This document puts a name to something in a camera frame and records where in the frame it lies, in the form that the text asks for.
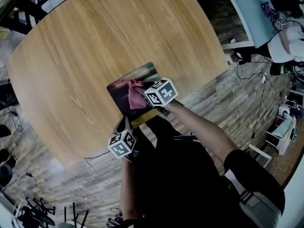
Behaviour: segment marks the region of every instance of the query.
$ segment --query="pink cloth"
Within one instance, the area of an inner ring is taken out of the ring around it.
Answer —
[[[136,80],[124,80],[125,83],[128,82],[129,84],[129,104],[130,109],[144,109],[148,106],[148,103],[144,96],[136,91],[136,87],[142,87],[143,82],[142,81],[136,81]]]

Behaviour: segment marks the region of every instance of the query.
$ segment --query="person in white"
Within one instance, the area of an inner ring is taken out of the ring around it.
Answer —
[[[247,62],[251,61],[252,54],[272,58],[275,63],[292,60],[304,62],[304,29],[301,26],[289,26],[259,48],[236,48],[235,53]]]

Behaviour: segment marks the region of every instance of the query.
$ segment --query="white cube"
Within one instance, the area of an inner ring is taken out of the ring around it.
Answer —
[[[168,78],[162,78],[144,93],[153,106],[166,106],[179,95]]]
[[[124,130],[123,132],[109,138],[108,149],[116,156],[116,158],[121,158],[131,153],[135,144],[136,140],[130,131]]]

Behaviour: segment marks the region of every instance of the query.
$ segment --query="black shirt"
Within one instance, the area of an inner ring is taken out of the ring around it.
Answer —
[[[224,167],[233,171],[244,188],[262,193],[283,213],[284,191],[257,161],[234,150]],[[174,147],[157,147],[155,155],[137,169],[145,216],[125,221],[126,227],[256,227],[198,142],[174,141]]]

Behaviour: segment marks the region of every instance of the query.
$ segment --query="round table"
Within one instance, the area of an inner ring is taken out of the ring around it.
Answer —
[[[228,68],[196,0],[67,0],[22,40],[8,72],[30,124],[67,168],[107,147],[122,115],[106,87],[148,62],[179,100]]]

